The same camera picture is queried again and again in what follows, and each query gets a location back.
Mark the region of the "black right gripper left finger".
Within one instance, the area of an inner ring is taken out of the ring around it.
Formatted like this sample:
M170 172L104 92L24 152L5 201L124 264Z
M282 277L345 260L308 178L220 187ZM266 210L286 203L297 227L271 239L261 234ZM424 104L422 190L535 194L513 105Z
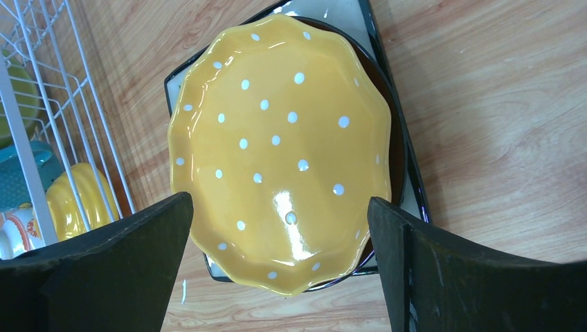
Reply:
M2 331L159 331L193 217L179 192L1 262Z

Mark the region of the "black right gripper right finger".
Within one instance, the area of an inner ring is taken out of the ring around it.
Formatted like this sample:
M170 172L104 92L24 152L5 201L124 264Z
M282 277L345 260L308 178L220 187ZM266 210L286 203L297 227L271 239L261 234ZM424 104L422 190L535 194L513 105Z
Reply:
M393 331L585 331L586 262L512 255L373 197L368 223Z

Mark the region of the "yellow polka dot plate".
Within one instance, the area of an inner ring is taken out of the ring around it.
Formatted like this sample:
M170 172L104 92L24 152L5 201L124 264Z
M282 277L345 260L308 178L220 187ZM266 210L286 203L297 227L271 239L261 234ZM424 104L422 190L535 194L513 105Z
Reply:
M168 130L190 236L237 284L295 296L358 265L390 199L392 118L351 43L287 15L228 28L188 69Z

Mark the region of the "round red rimmed plate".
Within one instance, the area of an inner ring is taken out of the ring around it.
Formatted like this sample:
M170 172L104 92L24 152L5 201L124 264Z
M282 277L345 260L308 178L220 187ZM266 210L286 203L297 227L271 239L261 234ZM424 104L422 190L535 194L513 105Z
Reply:
M315 28L337 33L346 38L351 43L355 53L358 55L359 61L363 65L363 68L368 74L368 77L386 100L391 114L391 130L389 138L389 155L391 159L388 160L392 193L392 198L390 201L395 205L399 205L404 196L403 191L407 177L408 154L406 139L404 137L404 130L400 124L399 104L393 99L390 78L385 75L381 65L379 65L376 59L371 56L371 54L369 54L367 49L361 46L359 42L357 42L347 33L343 32L341 29L321 22L317 19L311 19L308 17L297 17L296 19ZM373 259L374 249L372 241L368 240L366 242L365 248L363 249L363 252L361 253L359 263L352 271L352 273L312 286L311 288L307 289L307 292L309 293L329 288L330 286L338 284L351 276L375 274L378 272L378 268L376 268L376 266L368 265L368 262Z

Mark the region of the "yellow ribbed bowl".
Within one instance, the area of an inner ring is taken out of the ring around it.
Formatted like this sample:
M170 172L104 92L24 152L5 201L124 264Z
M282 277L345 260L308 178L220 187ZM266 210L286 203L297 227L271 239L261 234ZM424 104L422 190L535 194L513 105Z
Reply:
M71 187L67 173L55 179L46 192L48 208L59 241L85 233L85 219L91 230L120 219L116 200L101 172L94 174L89 163L74 164L70 170L76 192Z

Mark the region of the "white orange patterned bowl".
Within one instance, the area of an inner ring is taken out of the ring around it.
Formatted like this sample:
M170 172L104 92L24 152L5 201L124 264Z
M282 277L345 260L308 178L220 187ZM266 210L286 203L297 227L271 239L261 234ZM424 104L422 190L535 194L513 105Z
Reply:
M13 259L25 252L46 246L32 205L1 212L1 259Z

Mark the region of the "teal floral mug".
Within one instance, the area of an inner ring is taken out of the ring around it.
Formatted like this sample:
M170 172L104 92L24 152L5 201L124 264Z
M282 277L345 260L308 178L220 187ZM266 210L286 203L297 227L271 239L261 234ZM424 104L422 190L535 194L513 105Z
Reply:
M42 187L46 192L64 172L64 168L48 143L32 140L30 147ZM30 202L30 193L17 149L11 145L1 150L1 211L13 210L23 203Z

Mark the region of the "green polka dot plate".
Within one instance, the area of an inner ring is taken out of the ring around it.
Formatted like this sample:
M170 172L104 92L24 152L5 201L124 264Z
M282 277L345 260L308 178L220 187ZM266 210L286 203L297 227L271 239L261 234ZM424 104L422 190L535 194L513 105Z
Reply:
M4 49L2 53L26 133L29 138L32 138L39 124L38 118L42 101L37 81L31 77L24 65L18 61L15 52Z

